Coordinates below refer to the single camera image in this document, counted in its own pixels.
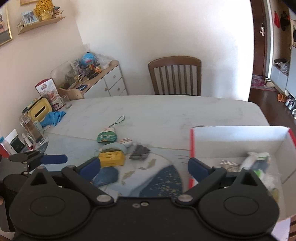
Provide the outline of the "orange slippers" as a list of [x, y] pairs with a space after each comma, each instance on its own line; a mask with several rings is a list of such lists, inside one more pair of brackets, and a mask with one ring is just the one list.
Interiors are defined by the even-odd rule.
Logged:
[[277, 101], [279, 101], [279, 102], [285, 102], [285, 95], [284, 94], [282, 94], [282, 93], [279, 93], [278, 95], [277, 95]]

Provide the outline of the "framed wall picture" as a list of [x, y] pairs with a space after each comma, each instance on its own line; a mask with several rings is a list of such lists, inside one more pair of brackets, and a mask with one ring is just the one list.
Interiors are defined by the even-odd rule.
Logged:
[[6, 5], [3, 5], [0, 10], [0, 46], [10, 42], [12, 39], [8, 8]]

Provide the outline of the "light green flat case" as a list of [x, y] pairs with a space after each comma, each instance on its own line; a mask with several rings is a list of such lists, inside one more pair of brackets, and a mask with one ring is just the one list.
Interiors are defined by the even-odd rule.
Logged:
[[124, 144], [121, 143], [110, 143], [103, 145], [98, 150], [95, 151], [94, 155], [98, 156], [100, 153], [106, 153], [106, 152], [115, 152], [115, 151], [121, 151], [124, 154], [128, 153], [128, 149]]

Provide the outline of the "red white snack bag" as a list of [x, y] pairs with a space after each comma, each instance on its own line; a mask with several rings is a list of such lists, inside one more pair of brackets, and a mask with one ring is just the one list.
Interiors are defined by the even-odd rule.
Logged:
[[35, 86], [35, 89], [40, 96], [46, 97], [53, 111], [58, 111], [64, 106], [64, 102], [62, 101], [62, 98], [58, 93], [58, 90], [52, 78], [40, 81]]

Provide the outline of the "yellow tissue box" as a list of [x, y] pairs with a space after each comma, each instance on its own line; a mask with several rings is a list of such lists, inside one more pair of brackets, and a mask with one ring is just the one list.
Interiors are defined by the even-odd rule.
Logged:
[[29, 107], [28, 115], [33, 121], [41, 122], [51, 111], [52, 107], [48, 99], [46, 99], [46, 97], [41, 97]]

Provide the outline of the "blue globe toy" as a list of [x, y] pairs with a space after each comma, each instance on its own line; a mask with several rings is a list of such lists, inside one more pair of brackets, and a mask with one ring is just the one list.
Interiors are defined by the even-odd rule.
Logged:
[[90, 53], [90, 52], [87, 52], [85, 53], [82, 57], [81, 57], [81, 64], [84, 66], [84, 67], [87, 67], [89, 65], [92, 65], [92, 64], [95, 64], [96, 63], [96, 59], [95, 59], [95, 56], [94, 54]]

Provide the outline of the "white drawer sideboard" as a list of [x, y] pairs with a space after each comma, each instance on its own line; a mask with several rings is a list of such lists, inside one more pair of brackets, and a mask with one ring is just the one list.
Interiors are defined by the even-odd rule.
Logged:
[[59, 88], [58, 92], [60, 96], [66, 95], [70, 100], [128, 95], [117, 60], [112, 60], [109, 67], [94, 78], [85, 77], [73, 89]]

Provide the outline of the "blue cloth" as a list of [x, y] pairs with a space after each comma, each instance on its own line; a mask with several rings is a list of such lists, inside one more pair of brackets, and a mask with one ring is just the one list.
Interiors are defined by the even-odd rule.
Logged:
[[40, 122], [41, 126], [44, 128], [49, 125], [56, 126], [59, 123], [63, 116], [66, 114], [65, 111], [52, 111], [49, 112], [45, 118]]

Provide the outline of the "glass cup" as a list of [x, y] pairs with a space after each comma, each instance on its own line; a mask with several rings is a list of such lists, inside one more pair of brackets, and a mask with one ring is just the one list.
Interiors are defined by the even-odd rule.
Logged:
[[43, 135], [37, 129], [33, 120], [27, 113], [24, 113], [20, 116], [20, 124], [35, 143], [41, 144], [43, 142]]

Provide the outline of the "yellow small box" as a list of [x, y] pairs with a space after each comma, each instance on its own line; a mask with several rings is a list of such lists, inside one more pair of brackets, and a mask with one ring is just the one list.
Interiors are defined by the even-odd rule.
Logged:
[[101, 152], [98, 157], [102, 167], [116, 167], [125, 164], [125, 154], [122, 151]]

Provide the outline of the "dark grey mesh pouch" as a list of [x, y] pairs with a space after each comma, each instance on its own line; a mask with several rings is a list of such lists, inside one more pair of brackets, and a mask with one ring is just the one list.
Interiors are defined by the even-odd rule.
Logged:
[[144, 161], [149, 156], [150, 149], [143, 145], [136, 145], [133, 152], [130, 154], [129, 158], [131, 160]]

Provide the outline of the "white plastic tissue bag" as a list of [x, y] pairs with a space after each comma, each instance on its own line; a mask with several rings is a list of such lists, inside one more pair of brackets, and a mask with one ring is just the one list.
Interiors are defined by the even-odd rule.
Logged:
[[270, 164], [271, 156], [269, 153], [248, 152], [247, 158], [240, 165], [239, 171], [243, 169], [252, 170], [262, 181]]

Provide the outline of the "patterned doormat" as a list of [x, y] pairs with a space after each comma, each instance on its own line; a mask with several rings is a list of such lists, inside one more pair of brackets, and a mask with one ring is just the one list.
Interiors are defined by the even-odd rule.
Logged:
[[251, 89], [275, 91], [274, 83], [265, 76], [252, 75]]

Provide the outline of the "green zongzi plush pouch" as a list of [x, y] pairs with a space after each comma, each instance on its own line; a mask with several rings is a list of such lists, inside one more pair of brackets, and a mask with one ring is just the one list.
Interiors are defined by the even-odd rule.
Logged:
[[100, 132], [96, 138], [97, 143], [114, 143], [117, 140], [117, 134], [115, 130], [115, 125], [123, 122], [125, 120], [125, 116], [122, 115], [116, 122], [105, 128], [102, 132]]

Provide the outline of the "brown wooden chair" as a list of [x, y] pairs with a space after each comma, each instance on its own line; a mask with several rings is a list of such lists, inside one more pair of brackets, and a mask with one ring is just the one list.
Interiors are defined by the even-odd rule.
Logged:
[[156, 95], [201, 96], [202, 61], [190, 56], [170, 56], [148, 65]]

